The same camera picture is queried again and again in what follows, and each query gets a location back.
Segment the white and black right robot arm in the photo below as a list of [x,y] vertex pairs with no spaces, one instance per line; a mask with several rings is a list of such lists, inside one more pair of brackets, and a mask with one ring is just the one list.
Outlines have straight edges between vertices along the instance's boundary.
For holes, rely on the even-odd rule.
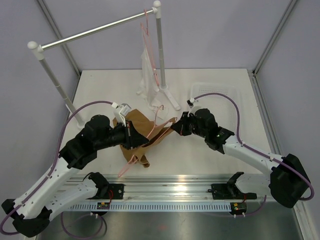
[[219,126],[207,108],[183,112],[171,129],[180,136],[199,136],[213,151],[241,160],[260,171],[254,176],[236,173],[226,189],[232,198],[242,194],[271,196],[282,206],[293,208],[298,201],[310,200],[315,194],[295,155],[282,156],[245,144],[235,133]]

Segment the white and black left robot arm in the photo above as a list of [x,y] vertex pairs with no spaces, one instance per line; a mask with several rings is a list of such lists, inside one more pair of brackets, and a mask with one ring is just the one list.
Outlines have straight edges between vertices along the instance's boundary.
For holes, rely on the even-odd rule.
[[31,238],[41,233],[64,210],[86,199],[103,199],[111,196],[110,184],[99,172],[93,172],[76,187],[58,195],[57,190],[91,161],[99,150],[121,145],[134,149],[149,140],[140,134],[131,121],[110,126],[105,115],[95,115],[65,146],[41,178],[16,199],[6,199],[1,207],[12,218],[15,234]]

